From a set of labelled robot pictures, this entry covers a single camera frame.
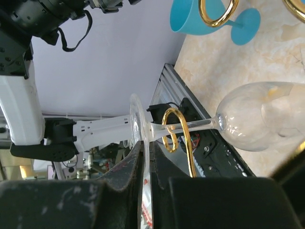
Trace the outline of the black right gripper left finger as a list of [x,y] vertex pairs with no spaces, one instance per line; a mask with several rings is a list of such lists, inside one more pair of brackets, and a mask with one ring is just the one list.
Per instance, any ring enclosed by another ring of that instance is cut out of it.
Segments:
[[3,181],[3,229],[138,229],[143,143],[99,179]]

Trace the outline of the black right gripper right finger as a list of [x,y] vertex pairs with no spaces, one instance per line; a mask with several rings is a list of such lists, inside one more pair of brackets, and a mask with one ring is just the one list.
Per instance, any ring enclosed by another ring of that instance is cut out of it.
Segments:
[[155,229],[299,229],[283,189],[260,177],[192,178],[150,144]]

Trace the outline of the clear wine glass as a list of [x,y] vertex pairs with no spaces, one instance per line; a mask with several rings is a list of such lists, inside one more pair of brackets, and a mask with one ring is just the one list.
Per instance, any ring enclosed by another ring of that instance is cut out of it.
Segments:
[[305,135],[305,86],[292,82],[256,82],[235,88],[219,103],[212,118],[187,122],[177,108],[168,108],[160,124],[146,120],[139,96],[130,98],[133,142],[143,141],[145,163],[150,143],[162,139],[169,152],[183,133],[189,174],[196,177],[191,131],[217,130],[235,148],[259,152],[287,139]]

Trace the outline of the blue wine glass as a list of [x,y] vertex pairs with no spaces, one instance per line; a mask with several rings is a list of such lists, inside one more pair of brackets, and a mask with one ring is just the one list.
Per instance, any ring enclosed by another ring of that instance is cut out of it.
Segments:
[[227,6],[221,0],[175,0],[170,12],[173,32],[207,35],[225,25],[231,26],[231,39],[236,45],[250,42],[259,30],[261,16],[257,9],[248,8],[231,20],[239,1],[231,0]]

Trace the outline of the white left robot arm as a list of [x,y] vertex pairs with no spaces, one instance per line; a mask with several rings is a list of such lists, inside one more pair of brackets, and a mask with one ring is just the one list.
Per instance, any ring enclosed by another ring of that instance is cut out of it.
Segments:
[[128,115],[96,121],[45,118],[41,112],[34,75],[32,37],[50,45],[61,40],[61,25],[88,19],[86,7],[116,13],[121,0],[3,0],[0,3],[0,107],[12,141],[13,156],[53,162],[67,161],[96,146],[132,139]]

